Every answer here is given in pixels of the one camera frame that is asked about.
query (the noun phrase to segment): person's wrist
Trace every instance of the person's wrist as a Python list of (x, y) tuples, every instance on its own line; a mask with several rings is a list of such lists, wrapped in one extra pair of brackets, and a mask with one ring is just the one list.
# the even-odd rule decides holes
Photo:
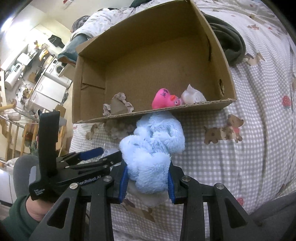
[(46, 202), (43, 200), (33, 201), (31, 197), (29, 197), (26, 201), (26, 209), (28, 214), (38, 222), (44, 218), (52, 206), (53, 203), (51, 202)]

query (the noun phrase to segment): pink rubber duck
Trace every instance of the pink rubber duck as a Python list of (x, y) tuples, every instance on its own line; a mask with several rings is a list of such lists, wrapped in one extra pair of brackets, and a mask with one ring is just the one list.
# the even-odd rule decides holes
[(178, 105), (180, 105), (180, 99), (175, 95), (171, 95), (165, 88), (160, 89), (152, 101), (152, 109), (174, 107)]

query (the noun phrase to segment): bed sheet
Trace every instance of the bed sheet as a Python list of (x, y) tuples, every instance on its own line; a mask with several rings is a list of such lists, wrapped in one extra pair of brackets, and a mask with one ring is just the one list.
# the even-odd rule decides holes
[[(136, 9), (120, 9), (100, 31), (162, 2), (165, 1), (152, 0)], [(241, 34), (246, 55), (242, 63), (231, 68), (236, 103), (220, 111), (175, 115), (183, 126), (186, 148), (182, 154), (173, 155), (172, 161), (200, 183), (224, 183), (243, 208), (252, 213), (264, 202), (296, 189), (295, 46), (283, 25), (263, 3), (195, 2), (200, 10), (224, 20)], [(227, 125), (234, 128), (236, 135), (230, 135), (228, 140), (212, 136), (212, 128), (219, 128), (223, 135), (223, 127)], [(87, 140), (91, 126), (74, 125), (70, 151), (104, 144), (107, 149), (118, 147), (118, 141), (110, 137), (102, 124), (98, 124), (92, 139)], [(130, 193), (126, 199), (121, 205), (112, 205), (115, 240), (179, 240), (182, 205), (167, 200), (148, 208)], [(205, 223), (208, 237), (207, 215)]]

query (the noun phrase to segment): silver bolt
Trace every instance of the silver bolt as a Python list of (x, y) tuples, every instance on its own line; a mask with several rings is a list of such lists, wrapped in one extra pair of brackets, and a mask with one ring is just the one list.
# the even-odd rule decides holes
[(217, 183), (217, 184), (216, 184), (216, 188), (222, 190), (222, 189), (224, 188), (224, 185), (223, 185), (222, 183)]
[(74, 189), (78, 188), (78, 184), (72, 183), (72, 184), (70, 184), (70, 188), (74, 190)]
[(109, 182), (109, 181), (112, 180), (112, 177), (111, 177), (111, 176), (104, 176), (103, 180), (104, 180), (105, 182)]
[(182, 176), (182, 180), (185, 182), (189, 182), (191, 180), (190, 176)]

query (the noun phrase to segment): open cardboard box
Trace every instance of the open cardboard box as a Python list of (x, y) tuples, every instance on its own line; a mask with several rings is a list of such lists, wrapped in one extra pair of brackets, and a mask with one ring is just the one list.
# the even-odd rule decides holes
[[(217, 110), (236, 101), (223, 50), (193, 1), (163, 3), (114, 25), (77, 47), (73, 87), (73, 122), (152, 111)], [(152, 110), (160, 88), (178, 97), (188, 84), (207, 102)], [(103, 116), (103, 104), (123, 92), (134, 106), (131, 114)]]

